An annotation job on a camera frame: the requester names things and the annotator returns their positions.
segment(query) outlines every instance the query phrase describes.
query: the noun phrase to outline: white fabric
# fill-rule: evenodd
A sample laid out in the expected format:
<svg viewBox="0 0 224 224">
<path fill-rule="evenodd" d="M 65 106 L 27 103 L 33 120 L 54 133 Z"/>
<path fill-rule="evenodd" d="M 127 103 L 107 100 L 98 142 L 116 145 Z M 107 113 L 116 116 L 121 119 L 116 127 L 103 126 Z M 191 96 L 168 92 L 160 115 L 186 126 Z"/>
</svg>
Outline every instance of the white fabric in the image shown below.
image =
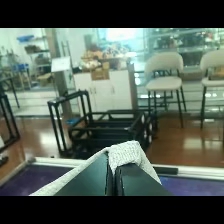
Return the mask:
<svg viewBox="0 0 224 224">
<path fill-rule="evenodd" d="M 80 172 L 82 172 L 104 152 L 108 152 L 109 165 L 113 174 L 115 173 L 115 170 L 118 166 L 127 163 L 135 163 L 146 173 L 148 173 L 152 178 L 154 178 L 158 183 L 161 184 L 159 177 L 157 176 L 154 168 L 147 159 L 140 144 L 137 141 L 128 141 L 102 149 L 100 152 L 94 154 L 92 157 L 86 160 L 84 164 L 80 165 L 77 168 L 74 168 L 73 170 L 69 171 L 68 173 L 53 181 L 52 183 L 42 187 L 38 191 L 31 194 L 31 196 L 55 195 L 62 187 L 64 187 L 69 181 L 76 177 Z"/>
<path fill-rule="evenodd" d="M 224 49 L 211 51 L 204 54 L 200 62 L 200 68 L 202 70 L 223 65 L 224 65 Z"/>
<path fill-rule="evenodd" d="M 176 52 L 157 53 L 146 62 L 145 75 L 156 70 L 178 69 L 182 71 L 183 68 L 183 58 L 180 54 Z"/>
<path fill-rule="evenodd" d="M 165 91 L 176 90 L 182 85 L 182 80 L 179 77 L 159 77 L 152 79 L 147 85 L 146 89 L 149 91 Z"/>
<path fill-rule="evenodd" d="M 222 87 L 222 86 L 224 86 L 224 80 L 209 80 L 208 78 L 203 78 L 201 82 L 206 87 Z"/>
</svg>

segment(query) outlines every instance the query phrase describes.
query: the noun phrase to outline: cabinet door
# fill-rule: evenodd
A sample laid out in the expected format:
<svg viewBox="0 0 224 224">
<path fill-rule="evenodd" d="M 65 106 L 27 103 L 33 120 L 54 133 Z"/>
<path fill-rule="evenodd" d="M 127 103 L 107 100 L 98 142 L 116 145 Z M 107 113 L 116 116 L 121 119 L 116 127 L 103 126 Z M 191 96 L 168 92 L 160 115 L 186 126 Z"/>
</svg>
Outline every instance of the cabinet door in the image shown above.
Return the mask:
<svg viewBox="0 0 224 224">
<path fill-rule="evenodd" d="M 75 81 L 75 86 L 76 86 L 76 91 L 80 90 L 87 90 L 89 92 L 89 97 L 90 97 L 90 103 L 91 103 L 91 108 L 92 112 L 96 111 L 96 103 L 93 95 L 93 86 L 92 86 L 92 78 L 90 73 L 82 73 L 82 74 L 76 74 L 74 75 L 74 81 Z M 79 111 L 80 115 L 83 116 L 82 112 L 82 105 L 80 99 L 78 100 L 79 104 Z M 88 112 L 88 105 L 85 100 L 85 108 L 86 112 Z"/>
<path fill-rule="evenodd" d="M 132 109 L 128 70 L 110 72 L 114 109 Z"/>
<path fill-rule="evenodd" d="M 114 109 L 110 80 L 93 81 L 93 93 L 96 102 L 96 110 L 98 112 Z"/>
</svg>

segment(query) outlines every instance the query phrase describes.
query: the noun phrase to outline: chair backrest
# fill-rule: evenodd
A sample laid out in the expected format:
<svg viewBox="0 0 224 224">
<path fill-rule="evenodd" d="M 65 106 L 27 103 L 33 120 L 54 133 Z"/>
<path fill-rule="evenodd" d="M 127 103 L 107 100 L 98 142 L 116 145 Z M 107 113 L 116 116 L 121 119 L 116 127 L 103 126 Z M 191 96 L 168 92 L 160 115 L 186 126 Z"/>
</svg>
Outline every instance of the chair backrest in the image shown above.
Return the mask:
<svg viewBox="0 0 224 224">
<path fill-rule="evenodd" d="M 202 56 L 200 62 L 201 70 L 218 66 L 224 66 L 224 49 L 210 51 Z"/>
<path fill-rule="evenodd" d="M 176 52 L 163 52 L 153 55 L 145 66 L 145 74 L 158 70 L 183 70 L 183 58 Z"/>
</svg>

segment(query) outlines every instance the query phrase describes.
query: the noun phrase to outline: white cabinet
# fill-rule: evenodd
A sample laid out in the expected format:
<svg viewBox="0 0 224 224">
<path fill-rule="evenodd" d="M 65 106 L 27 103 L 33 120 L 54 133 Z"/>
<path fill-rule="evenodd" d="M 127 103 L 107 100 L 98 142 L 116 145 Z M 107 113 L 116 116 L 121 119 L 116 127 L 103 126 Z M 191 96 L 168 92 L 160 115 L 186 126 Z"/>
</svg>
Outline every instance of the white cabinet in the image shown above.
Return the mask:
<svg viewBox="0 0 224 224">
<path fill-rule="evenodd" d="M 109 79 L 92 80 L 91 73 L 74 75 L 76 90 L 89 92 L 92 111 L 103 112 L 112 109 L 134 109 L 131 78 L 128 70 L 110 71 Z"/>
</svg>

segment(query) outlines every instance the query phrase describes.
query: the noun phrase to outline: white cloth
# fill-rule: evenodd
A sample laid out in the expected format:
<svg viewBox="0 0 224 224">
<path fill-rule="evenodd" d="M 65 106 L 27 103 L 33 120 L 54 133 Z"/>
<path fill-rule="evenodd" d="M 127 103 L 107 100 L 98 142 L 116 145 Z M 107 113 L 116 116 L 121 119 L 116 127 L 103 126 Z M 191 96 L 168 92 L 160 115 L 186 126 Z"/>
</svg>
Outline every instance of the white cloth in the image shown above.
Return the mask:
<svg viewBox="0 0 224 224">
<path fill-rule="evenodd" d="M 80 172 L 82 172 L 104 152 L 108 152 L 109 165 L 113 174 L 115 173 L 115 170 L 118 166 L 125 165 L 128 163 L 135 163 L 146 173 L 148 173 L 152 178 L 154 178 L 158 183 L 161 184 L 159 177 L 157 176 L 154 168 L 147 159 L 140 144 L 137 141 L 128 141 L 102 149 L 101 151 L 90 157 L 88 160 L 86 160 L 84 164 L 72 169 L 65 175 L 59 177 L 57 180 L 51 182 L 50 184 L 47 184 L 46 186 L 34 192 L 30 196 L 55 195 L 62 187 L 64 187 L 69 181 L 76 177 Z"/>
</svg>

